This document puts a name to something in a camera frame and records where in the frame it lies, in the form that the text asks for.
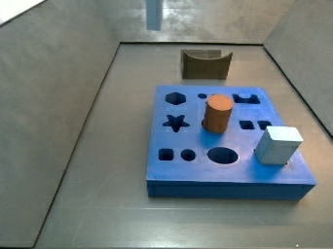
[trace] gray wall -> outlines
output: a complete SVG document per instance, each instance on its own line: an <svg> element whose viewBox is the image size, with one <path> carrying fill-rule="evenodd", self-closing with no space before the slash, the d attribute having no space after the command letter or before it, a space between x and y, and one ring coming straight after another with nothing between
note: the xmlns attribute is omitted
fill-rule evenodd
<svg viewBox="0 0 333 249"><path fill-rule="evenodd" d="M0 246L33 246L119 42L90 0L0 28Z"/></svg>
<svg viewBox="0 0 333 249"><path fill-rule="evenodd" d="M99 3L124 42L263 44L295 0L164 0L161 31L146 29L146 0Z"/></svg>
<svg viewBox="0 0 333 249"><path fill-rule="evenodd" d="M297 1L264 44L331 136L333 136L332 15L332 0Z"/></svg>

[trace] shape sorter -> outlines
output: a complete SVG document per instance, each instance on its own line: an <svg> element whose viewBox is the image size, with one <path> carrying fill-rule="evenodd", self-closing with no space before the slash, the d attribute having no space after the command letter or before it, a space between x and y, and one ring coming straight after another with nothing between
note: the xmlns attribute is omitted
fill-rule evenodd
<svg viewBox="0 0 333 249"><path fill-rule="evenodd" d="M235 101L224 133L202 127L206 101L217 93ZM316 185L300 151L285 165L261 164L255 153L271 125L284 123L264 89L158 86L149 196L300 200Z"/></svg>

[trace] hole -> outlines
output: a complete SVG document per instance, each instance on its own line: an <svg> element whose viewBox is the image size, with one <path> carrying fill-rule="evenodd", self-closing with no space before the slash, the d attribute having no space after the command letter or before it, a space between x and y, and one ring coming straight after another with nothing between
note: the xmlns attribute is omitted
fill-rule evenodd
<svg viewBox="0 0 333 249"><path fill-rule="evenodd" d="M174 132L178 132L182 127L189 127L190 124L184 121L185 115L174 117L173 115L166 115L169 121L164 123L164 126L170 126Z"/></svg>
<svg viewBox="0 0 333 249"><path fill-rule="evenodd" d="M204 93L200 93L200 94L198 94L198 97L202 98L202 99L205 99L205 98L208 98L208 95L204 94Z"/></svg>
<svg viewBox="0 0 333 249"><path fill-rule="evenodd" d="M194 160L196 159L196 152L193 150L184 150L181 156L185 160Z"/></svg>
<svg viewBox="0 0 333 249"><path fill-rule="evenodd" d="M212 161L221 164L230 164L239 160L237 153L225 147L216 147L209 150L208 156Z"/></svg>
<svg viewBox="0 0 333 249"><path fill-rule="evenodd" d="M160 150L160 160L173 160L173 149Z"/></svg>
<svg viewBox="0 0 333 249"><path fill-rule="evenodd" d="M271 121L259 121L259 125L260 125L260 128L261 128L263 130L265 130L265 128L267 128L268 126L272 126L272 122L271 122Z"/></svg>
<svg viewBox="0 0 333 249"><path fill-rule="evenodd" d="M252 121L240 121L243 129L256 129L255 123Z"/></svg>
<svg viewBox="0 0 333 249"><path fill-rule="evenodd" d="M186 96L180 92L170 93L166 95L166 102L173 105L180 105L186 102Z"/></svg>
<svg viewBox="0 0 333 249"><path fill-rule="evenodd" d="M256 94L251 97L241 97L239 94L233 94L235 102L240 104L261 104L261 101Z"/></svg>

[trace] small circular hole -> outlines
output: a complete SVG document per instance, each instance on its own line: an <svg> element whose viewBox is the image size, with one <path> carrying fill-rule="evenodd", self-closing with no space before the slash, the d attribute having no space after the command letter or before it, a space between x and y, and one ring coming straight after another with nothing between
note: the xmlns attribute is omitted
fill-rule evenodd
<svg viewBox="0 0 333 249"><path fill-rule="evenodd" d="M193 150L184 150L181 156L185 160L190 161L196 159L196 152Z"/></svg>
<svg viewBox="0 0 333 249"><path fill-rule="evenodd" d="M212 161L220 164L230 164L239 160L236 151L225 147L216 147L209 150L208 156Z"/></svg>
<svg viewBox="0 0 333 249"><path fill-rule="evenodd" d="M208 98L208 96L204 93L200 93L198 97L202 98L202 99Z"/></svg>

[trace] dark brown block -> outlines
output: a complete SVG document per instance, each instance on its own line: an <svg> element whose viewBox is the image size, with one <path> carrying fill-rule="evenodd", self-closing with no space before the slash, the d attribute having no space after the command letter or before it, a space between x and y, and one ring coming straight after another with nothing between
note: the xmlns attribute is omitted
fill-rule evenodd
<svg viewBox="0 0 333 249"><path fill-rule="evenodd" d="M218 50L182 51L182 79L225 80L233 53L221 57Z"/></svg>
<svg viewBox="0 0 333 249"><path fill-rule="evenodd" d="M233 106L235 102L228 96L221 94L210 96L204 119L204 128L208 131L214 133L226 131Z"/></svg>

